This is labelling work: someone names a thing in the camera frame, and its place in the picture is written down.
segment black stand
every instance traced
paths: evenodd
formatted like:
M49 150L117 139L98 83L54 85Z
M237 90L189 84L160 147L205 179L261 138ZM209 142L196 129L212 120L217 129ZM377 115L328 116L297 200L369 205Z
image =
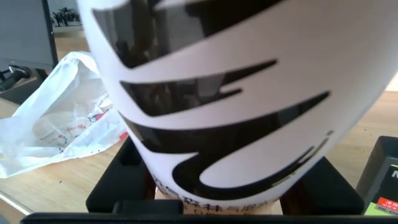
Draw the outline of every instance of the black stand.
M145 174L145 164L128 138L88 196L88 211L111 213L121 200L145 200ZM280 202L285 215L359 215L364 209L361 197L326 158L308 171Z
M10 70L6 70L6 71L2 72L0 74L0 80L2 80L3 82L7 82L7 83L3 83L3 85L6 84L7 87L10 87L10 89L7 88L7 90L5 90L5 91L0 91L0 98L11 101L18 105L21 105L26 99L28 99L28 97L34 91L36 91L36 89L39 88L39 86L42 84L42 82L47 78L47 73L45 72L45 70L36 69L36 68L24 68L24 69L27 71L30 71L31 75L35 76L36 79L26 82L17 87L12 87L21 78L26 78L26 77L24 77L22 75L18 75L17 77L14 76L14 77L5 78L4 74L6 74L7 72L10 72Z

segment white plastic bag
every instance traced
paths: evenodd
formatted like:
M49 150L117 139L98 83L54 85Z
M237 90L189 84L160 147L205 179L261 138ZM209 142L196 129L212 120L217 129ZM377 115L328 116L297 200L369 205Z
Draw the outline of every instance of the white plastic bag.
M126 135L86 52L64 57L0 127L0 178L96 154Z

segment wooden table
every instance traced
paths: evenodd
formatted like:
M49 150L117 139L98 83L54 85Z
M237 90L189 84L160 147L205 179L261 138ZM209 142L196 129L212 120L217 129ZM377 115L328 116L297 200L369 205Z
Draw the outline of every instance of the wooden table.
M376 139L398 136L398 92L384 92L344 141L327 154L352 186L356 186ZM85 200L121 142L97 155L51 164L0 180L0 198L11 220L31 212L85 212ZM0 203L0 212L4 213Z

